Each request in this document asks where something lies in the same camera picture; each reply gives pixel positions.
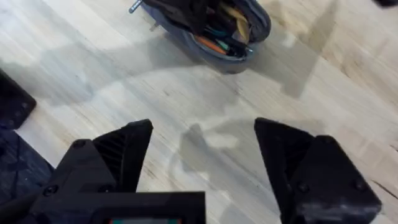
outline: screw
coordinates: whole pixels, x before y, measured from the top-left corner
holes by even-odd
[[[46,189],[44,189],[43,195],[46,196],[46,197],[49,197],[49,196],[55,194],[57,192],[57,190],[58,190],[58,186],[57,185],[53,185],[53,186],[47,187]]]
[[[297,188],[299,191],[301,191],[301,193],[308,193],[310,191],[310,187],[304,182],[299,182],[297,184]]]
[[[73,143],[73,147],[80,148],[80,147],[83,147],[85,144],[86,144],[86,141],[79,139]]]

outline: textured black plastic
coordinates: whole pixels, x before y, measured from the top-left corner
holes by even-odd
[[[380,212],[335,139],[264,118],[254,128],[283,224],[368,224]]]
[[[33,97],[0,69],[0,128],[19,128],[35,106]]]

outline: wooden floor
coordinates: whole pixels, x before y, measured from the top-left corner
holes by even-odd
[[[0,0],[0,67],[38,101],[18,130],[57,165],[71,142],[155,126],[140,191],[206,190],[208,223],[278,223],[253,131],[330,134],[398,223],[398,8],[261,0],[273,27],[244,73],[187,57],[127,0]]]

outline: gray bag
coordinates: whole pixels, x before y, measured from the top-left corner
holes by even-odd
[[[197,42],[192,33],[172,25],[159,10],[146,4],[142,4],[142,7],[159,25],[181,41],[183,45],[186,45],[193,55],[199,55],[205,62],[223,73],[239,73],[247,69],[248,62],[254,56],[256,45],[268,37],[271,31],[271,20],[267,12],[256,0],[233,0],[233,2],[245,14],[251,25],[249,48],[246,50],[247,55],[244,57],[220,54]]]

